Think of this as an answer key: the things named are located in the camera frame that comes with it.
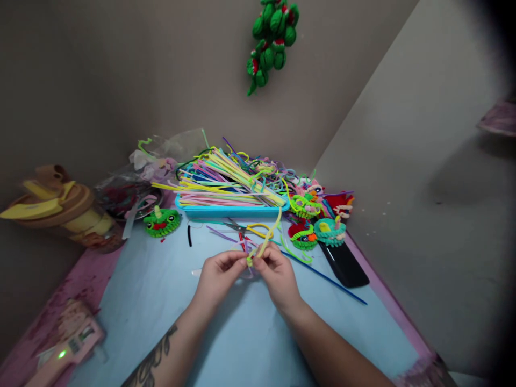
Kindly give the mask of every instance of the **teal pipe cleaner craft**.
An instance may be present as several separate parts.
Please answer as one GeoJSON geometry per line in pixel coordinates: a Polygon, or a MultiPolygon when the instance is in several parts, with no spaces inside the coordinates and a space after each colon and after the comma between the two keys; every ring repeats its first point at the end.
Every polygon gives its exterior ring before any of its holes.
{"type": "Polygon", "coordinates": [[[289,9],[286,0],[261,0],[260,3],[263,11],[253,26],[253,36],[259,43],[247,61],[247,73],[251,77],[248,96],[267,84],[268,71],[272,68],[281,70],[285,66],[285,47],[291,47],[297,37],[297,5],[293,4],[289,9]]]}
{"type": "Polygon", "coordinates": [[[317,240],[330,247],[339,247],[346,237],[346,225],[340,221],[340,216],[335,220],[322,218],[314,225],[317,240]]]}
{"type": "Polygon", "coordinates": [[[154,206],[154,212],[144,218],[145,231],[154,238],[165,237],[181,223],[181,216],[177,210],[160,209],[154,206]]]}

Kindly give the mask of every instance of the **gray wall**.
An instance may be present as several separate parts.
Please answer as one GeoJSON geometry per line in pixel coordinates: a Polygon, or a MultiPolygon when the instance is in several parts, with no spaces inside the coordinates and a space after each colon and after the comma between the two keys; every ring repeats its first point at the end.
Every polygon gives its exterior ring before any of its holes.
{"type": "Polygon", "coordinates": [[[132,140],[204,127],[252,154],[312,169],[417,0],[298,2],[282,71],[246,97],[259,0],[54,0],[55,13],[132,140]]]}
{"type": "MultiPolygon", "coordinates": [[[[61,163],[93,184],[125,163],[108,112],[39,1],[0,3],[0,127],[3,209],[34,167],[61,163]]],[[[0,220],[0,361],[37,316],[82,249],[0,220]]]]}
{"type": "Polygon", "coordinates": [[[418,3],[317,175],[355,190],[349,231],[423,336],[485,376],[512,273],[516,144],[475,128],[510,80],[464,3],[418,3]]]}

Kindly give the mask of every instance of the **pipe cleaner craft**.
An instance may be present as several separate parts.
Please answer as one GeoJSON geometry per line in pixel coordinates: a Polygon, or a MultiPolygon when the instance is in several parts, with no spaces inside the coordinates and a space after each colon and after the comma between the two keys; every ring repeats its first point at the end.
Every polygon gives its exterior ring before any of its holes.
{"type": "Polygon", "coordinates": [[[247,73],[251,76],[248,96],[267,84],[269,70],[273,67],[281,70],[285,66],[285,47],[292,46],[297,37],[297,5],[289,9],[286,0],[261,0],[260,3],[263,11],[253,26],[253,36],[260,42],[247,61],[247,73]]]}
{"type": "Polygon", "coordinates": [[[154,212],[144,218],[147,234],[154,238],[164,237],[179,227],[181,216],[177,210],[160,209],[154,206],[154,212]]]}
{"type": "Polygon", "coordinates": [[[346,225],[337,216],[333,219],[319,219],[315,224],[317,239],[330,247],[339,247],[346,237],[346,225]]]}
{"type": "Polygon", "coordinates": [[[294,195],[290,198],[290,209],[300,218],[311,219],[319,215],[323,205],[317,203],[317,195],[306,193],[305,196],[294,195]]]}
{"type": "Polygon", "coordinates": [[[317,236],[313,232],[313,226],[309,223],[295,223],[289,228],[289,237],[295,248],[309,251],[317,246],[317,236]]]}
{"type": "Polygon", "coordinates": [[[335,216],[340,216],[342,219],[348,219],[353,209],[352,203],[353,200],[355,200],[355,197],[353,195],[348,196],[343,193],[339,196],[326,196],[325,200],[328,201],[328,204],[335,216]]]}

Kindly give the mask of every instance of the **pink object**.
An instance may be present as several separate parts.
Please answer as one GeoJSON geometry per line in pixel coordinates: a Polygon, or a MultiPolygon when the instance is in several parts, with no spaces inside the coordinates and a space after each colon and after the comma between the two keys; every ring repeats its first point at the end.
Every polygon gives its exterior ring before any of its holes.
{"type": "Polygon", "coordinates": [[[514,98],[498,101],[478,123],[478,127],[495,134],[516,137],[516,104],[514,98]]]}
{"type": "Polygon", "coordinates": [[[104,331],[84,304],[68,303],[59,324],[60,342],[25,387],[51,387],[70,365],[82,363],[104,339],[104,331]]]}
{"type": "MultiPolygon", "coordinates": [[[[20,387],[34,375],[37,355],[59,342],[58,320],[69,298],[81,300],[93,314],[117,265],[122,248],[100,255],[86,250],[54,292],[42,312],[18,341],[0,367],[0,386],[20,387]]],[[[69,367],[55,383],[64,387],[74,367],[69,367]]]]}

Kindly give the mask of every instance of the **table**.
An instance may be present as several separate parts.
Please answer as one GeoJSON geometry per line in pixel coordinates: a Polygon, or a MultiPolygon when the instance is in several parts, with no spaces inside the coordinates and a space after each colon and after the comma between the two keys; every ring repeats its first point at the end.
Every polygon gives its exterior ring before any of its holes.
{"type": "MultiPolygon", "coordinates": [[[[227,229],[218,225],[214,228],[227,229]]],[[[284,224],[284,237],[287,229],[287,224],[284,224]]],[[[69,380],[70,386],[120,385],[188,305],[198,282],[192,270],[201,268],[206,257],[227,250],[232,244],[210,233],[205,226],[192,228],[191,236],[193,247],[190,248],[186,219],[163,243],[149,237],[144,227],[136,224],[133,236],[119,252],[112,275],[106,276],[109,270],[99,269],[97,274],[90,275],[91,280],[97,279],[92,278],[93,275],[104,278],[104,281],[111,277],[97,315],[107,332],[103,347],[109,359],[106,364],[100,364],[93,358],[78,367],[69,380]]],[[[339,334],[387,376],[396,379],[398,385],[403,385],[407,377],[428,372],[434,354],[349,236],[347,244],[371,280],[369,286],[353,290],[369,305],[359,304],[301,265],[293,263],[300,292],[339,334]]],[[[107,258],[114,266],[115,255],[101,257],[107,258]]],[[[335,279],[322,250],[317,248],[312,255],[312,266],[335,279]]],[[[84,258],[88,256],[81,258],[78,266],[84,266],[84,258]]],[[[70,282],[72,280],[65,280],[63,288],[70,282]]],[[[57,307],[59,303],[56,300],[61,298],[54,296],[48,308],[51,304],[57,307]]],[[[46,310],[42,315],[45,313],[47,316],[50,314],[46,310]]],[[[41,325],[41,321],[40,316],[32,331],[41,325]]],[[[27,378],[27,369],[30,371],[28,362],[25,367],[18,363],[27,357],[27,351],[20,351],[20,347],[28,346],[31,342],[29,336],[25,335],[2,365],[0,385],[20,385],[23,377],[27,378]]],[[[69,377],[70,371],[58,385],[65,385],[69,377]]],[[[206,332],[188,385],[314,385],[261,279],[239,280],[233,287],[206,332]]]]}

